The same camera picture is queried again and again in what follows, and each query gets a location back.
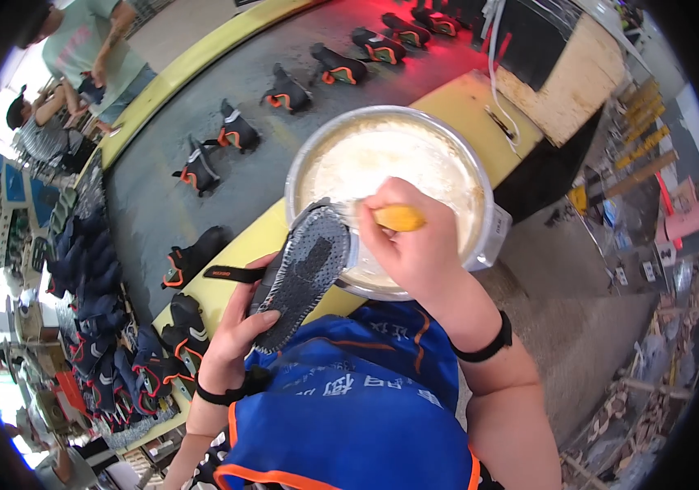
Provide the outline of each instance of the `factory floor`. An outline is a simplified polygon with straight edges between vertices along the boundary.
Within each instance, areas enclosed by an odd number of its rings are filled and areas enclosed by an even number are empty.
[[[327,5],[317,9],[327,9]],[[161,14],[143,26],[130,39],[130,43],[148,60],[155,70],[160,71],[177,55],[185,51],[189,45],[199,40],[213,28],[226,22],[236,11],[237,9],[231,0],[176,0]],[[321,31],[320,35],[324,38],[334,37],[334,33],[325,32],[321,26],[317,27],[317,30]],[[266,35],[262,34],[247,44],[256,44],[263,52],[268,52],[269,49],[268,53],[271,54],[274,52],[282,53],[279,46],[270,45],[273,36],[267,37],[266,40]],[[227,62],[231,66],[254,63],[251,59],[241,60],[241,57],[239,53],[230,55],[227,58]],[[301,62],[299,58],[298,56],[296,60],[293,57],[291,61],[299,64]],[[303,61],[306,61],[306,58],[310,58],[307,52],[303,56]],[[261,87],[268,83],[267,73],[269,66],[267,65],[272,65],[273,61],[275,60],[272,57],[269,60],[265,60],[265,66],[260,66],[259,72],[255,73],[255,76],[260,77],[259,81],[254,80],[253,83],[259,84]],[[296,72],[296,76],[305,77],[305,68],[308,64],[305,63],[303,69],[299,73]],[[451,74],[446,80],[465,71],[465,69],[457,70],[456,73]],[[380,74],[382,76],[379,78],[385,84],[391,83],[392,78],[390,73],[387,73],[387,70]],[[213,87],[221,88],[221,92],[226,94],[222,96],[231,94],[230,96],[238,97],[240,94],[237,91],[240,89],[243,92],[241,87],[224,84],[232,83],[233,80],[234,82],[239,82],[242,80],[242,75],[233,74],[227,76],[229,78],[218,76],[218,73],[206,73],[200,77],[201,81],[195,82],[195,85],[212,85]],[[419,95],[405,94],[394,96],[393,94],[391,95],[393,97],[392,100],[388,100],[390,98],[388,96],[372,94],[375,96],[366,97],[364,100],[359,100],[355,103],[345,100],[341,102],[333,101],[331,105],[336,107],[331,107],[329,112],[341,112],[366,105],[367,103],[389,102],[406,105],[416,99],[417,96],[434,89],[441,83],[436,80],[429,83],[428,85],[433,86],[424,86],[422,90],[418,90],[418,92],[422,92]],[[252,206],[255,209],[227,209],[224,206],[219,206],[217,202],[217,199],[220,199],[221,196],[214,196],[212,203],[210,200],[198,201],[196,196],[188,195],[187,189],[178,189],[176,191],[174,189],[174,185],[177,183],[175,179],[169,180],[164,178],[175,167],[182,165],[182,162],[177,160],[177,156],[185,151],[183,145],[188,132],[199,131],[198,128],[201,127],[204,134],[195,136],[204,139],[212,134],[211,131],[217,129],[217,125],[214,123],[214,120],[217,118],[216,112],[209,109],[206,110],[204,100],[197,93],[189,94],[188,92],[189,87],[186,87],[184,93],[176,96],[170,102],[171,106],[180,105],[180,108],[165,108],[165,112],[153,119],[148,128],[137,136],[139,144],[135,145],[132,143],[126,155],[119,159],[119,169],[115,169],[110,173],[109,201],[111,202],[111,214],[113,211],[118,212],[113,233],[116,236],[116,240],[120,241],[118,245],[122,258],[124,249],[126,250],[125,255],[127,255],[128,260],[124,261],[126,270],[139,269],[137,273],[139,275],[136,279],[138,290],[136,291],[137,294],[133,294],[133,296],[138,298],[138,301],[135,301],[135,305],[139,303],[137,308],[147,310],[141,312],[141,317],[143,319],[147,318],[148,321],[166,305],[167,298],[162,296],[162,292],[158,289],[157,284],[160,280],[158,278],[166,269],[164,254],[168,250],[169,245],[175,245],[175,243],[163,243],[159,240],[161,238],[159,235],[162,232],[161,229],[153,231],[152,234],[150,233],[151,227],[162,226],[163,224],[160,216],[154,219],[155,212],[153,210],[161,210],[157,202],[164,204],[165,208],[169,207],[165,204],[167,198],[164,198],[164,202],[162,202],[161,198],[163,196],[161,193],[155,192],[155,189],[164,189],[166,187],[166,194],[169,194],[169,199],[175,198],[175,195],[171,194],[174,191],[178,195],[178,201],[183,202],[184,199],[193,201],[193,206],[189,206],[191,211],[182,209],[178,205],[175,208],[180,209],[180,211],[176,211],[171,215],[180,221],[177,225],[172,223],[174,230],[170,229],[169,231],[169,234],[171,234],[172,231],[177,230],[175,231],[176,234],[181,236],[182,240],[179,241],[182,241],[182,243],[178,243],[178,245],[186,245],[187,240],[196,238],[196,235],[190,236],[197,231],[196,229],[187,230],[190,233],[186,233],[183,230],[183,227],[195,219],[195,216],[202,215],[199,219],[202,222],[197,226],[199,228],[209,222],[222,224],[217,221],[217,215],[219,217],[222,215],[226,216],[226,220],[232,223],[243,217],[242,220],[235,223],[236,226],[232,227],[232,232],[236,234],[243,229],[241,221],[250,223],[258,214],[257,207],[261,206],[261,209],[264,210],[269,203],[276,201],[280,197],[280,192],[275,196],[266,195],[263,197],[259,195],[257,199],[268,204],[260,202]],[[202,90],[197,90],[196,92],[206,93]],[[283,116],[271,114],[268,109],[264,111],[261,111],[261,109],[261,107],[257,107],[256,100],[247,100],[241,107],[241,110],[247,110],[253,114],[256,113],[260,124],[271,125],[270,128],[267,128],[266,137],[272,139],[272,141],[269,141],[270,143],[274,141],[278,143],[279,150],[276,151],[281,151],[282,154],[279,155],[281,160],[291,159],[291,155],[297,150],[302,138],[306,136],[305,132],[301,134],[300,131],[295,131],[294,141],[288,140],[287,137],[282,135],[291,138],[290,135],[293,128],[290,126],[287,128],[288,131],[285,131],[286,126],[282,126],[281,122],[279,123],[280,118]],[[199,124],[200,118],[203,118],[202,124]],[[314,130],[319,124],[324,123],[327,118],[329,117],[327,117],[326,113],[321,113],[318,121],[309,125],[310,130]],[[162,125],[168,125],[169,127],[165,129],[159,126],[157,128],[157,119]],[[300,118],[285,120],[290,124],[291,121],[295,121],[296,126],[303,125],[303,129],[307,129]],[[190,127],[188,127],[188,130],[183,130],[183,125]],[[171,136],[171,140],[157,141],[157,139],[160,140],[163,135],[166,135],[167,132],[177,134]],[[151,146],[143,150],[143,147],[147,146],[146,143],[151,143]],[[266,151],[258,152],[257,156],[262,157],[266,153]],[[127,161],[127,164],[123,165],[121,161],[129,158],[145,160],[146,171],[148,172],[147,178],[142,181],[137,180],[136,176],[140,175],[137,171],[127,174],[130,162]],[[234,156],[232,160],[233,166],[238,165],[235,168],[235,172],[242,173],[244,172],[242,168],[249,169],[248,164],[240,166],[239,162],[234,162]],[[273,178],[276,180],[281,179],[282,190],[285,172],[286,162],[279,162],[276,165],[276,175]],[[265,176],[266,173],[269,174],[270,171],[257,169],[255,175],[257,179],[261,178],[263,180],[263,185],[268,186],[270,183],[267,180],[271,177]],[[134,187],[140,185],[147,187],[147,183],[152,185],[152,187],[145,189],[148,198],[137,201],[138,198],[131,195],[130,191],[133,191]],[[236,188],[235,194],[237,192],[245,191]],[[147,218],[139,216],[139,213],[148,205],[151,206],[150,210],[152,212],[144,212]],[[144,228],[148,228],[148,230],[142,229],[142,225],[145,225]],[[161,250],[156,253],[141,252],[142,248],[148,247]],[[594,253],[593,250],[575,250],[576,257],[578,257],[577,260],[580,259],[582,254],[586,254],[586,260],[591,260],[590,254],[592,253]],[[571,433],[589,420],[603,397],[603,391],[614,372],[631,357],[633,352],[632,345],[648,325],[650,314],[657,298],[654,295],[638,295],[603,299],[529,299],[503,263],[498,263],[493,269],[477,273],[476,277],[496,300],[498,306],[508,313],[514,330],[537,361],[545,387],[546,409],[557,443],[561,445],[567,441]],[[465,401],[468,397],[469,393],[464,388],[462,390],[462,398]]]

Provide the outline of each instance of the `person's right hand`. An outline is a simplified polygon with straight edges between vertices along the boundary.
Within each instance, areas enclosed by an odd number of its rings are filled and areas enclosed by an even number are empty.
[[[425,226],[394,234],[377,225],[371,211],[392,204],[408,204],[419,209],[425,217]],[[411,183],[389,177],[375,195],[364,199],[358,213],[360,239],[390,278],[413,299],[422,303],[438,296],[463,273],[453,210]]]

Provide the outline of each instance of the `metal bowl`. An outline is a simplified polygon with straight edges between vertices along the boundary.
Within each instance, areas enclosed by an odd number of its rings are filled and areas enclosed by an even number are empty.
[[[369,138],[385,142],[390,137],[392,139],[389,141],[392,144],[382,144],[378,147],[378,151],[377,147],[371,150],[359,143],[354,147],[347,147],[350,141],[359,141],[357,138],[364,138],[364,142],[368,143],[372,141]],[[331,153],[331,150],[337,146],[341,151],[336,150]],[[332,166],[329,168],[331,171],[337,169],[337,175],[340,174],[340,178],[336,179],[335,185],[330,190],[318,189],[322,185],[319,182],[324,181],[322,178],[324,174],[320,175],[317,172],[322,171],[322,165],[326,165],[324,162],[327,158],[341,160],[345,148],[350,150],[346,154],[352,154],[354,150],[358,153],[347,157],[345,167],[343,160],[337,164],[331,163]],[[429,158],[432,155],[440,158]],[[377,165],[372,162],[373,169],[370,169],[371,167],[366,165],[367,160],[375,161],[377,157],[383,162],[395,161],[396,163]],[[410,161],[413,162],[411,170],[409,166],[404,165],[405,162]],[[416,165],[420,165],[422,171],[418,170]],[[436,171],[432,168],[434,165],[438,167]],[[406,174],[411,171],[419,172],[418,178],[421,179],[419,183],[421,185],[413,182],[416,179],[407,178]],[[439,119],[410,107],[362,107],[341,114],[317,129],[295,155],[295,160],[286,176],[284,187],[286,221],[292,223],[297,214],[311,201],[325,196],[333,201],[342,201],[364,198],[373,194],[382,183],[383,176],[387,175],[401,176],[412,181],[422,191],[444,201],[453,210],[462,211],[457,213],[461,246],[459,252],[464,268],[476,268],[474,266],[477,264],[478,255],[491,233],[494,214],[494,195],[488,175],[482,168],[477,154],[458,132]],[[431,186],[433,188],[429,191],[431,180],[435,182],[435,187]],[[439,195],[435,195],[439,193],[439,189],[445,189],[456,200],[451,201],[444,196],[440,198]],[[324,191],[324,195],[318,195],[320,191]],[[381,275],[363,275],[358,273],[358,270],[360,269],[355,267],[344,271],[336,285],[369,299],[382,301],[411,299],[406,291],[389,278],[385,280]]]

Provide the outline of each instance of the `wrist strap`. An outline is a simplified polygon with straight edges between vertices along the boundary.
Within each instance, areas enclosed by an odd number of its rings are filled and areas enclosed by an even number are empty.
[[[264,367],[253,365],[251,369],[246,371],[243,384],[235,390],[227,390],[224,394],[213,394],[199,386],[199,373],[194,375],[194,383],[197,386],[197,394],[200,398],[213,405],[228,407],[241,398],[264,391],[271,378],[270,371]]]
[[[512,345],[512,326],[510,324],[510,318],[508,318],[507,314],[502,310],[499,310],[499,314],[501,315],[501,329],[496,338],[492,340],[487,347],[477,352],[462,352],[456,349],[453,343],[450,342],[450,347],[453,348],[453,352],[459,359],[466,362],[487,361],[502,350],[503,347],[510,347]]]

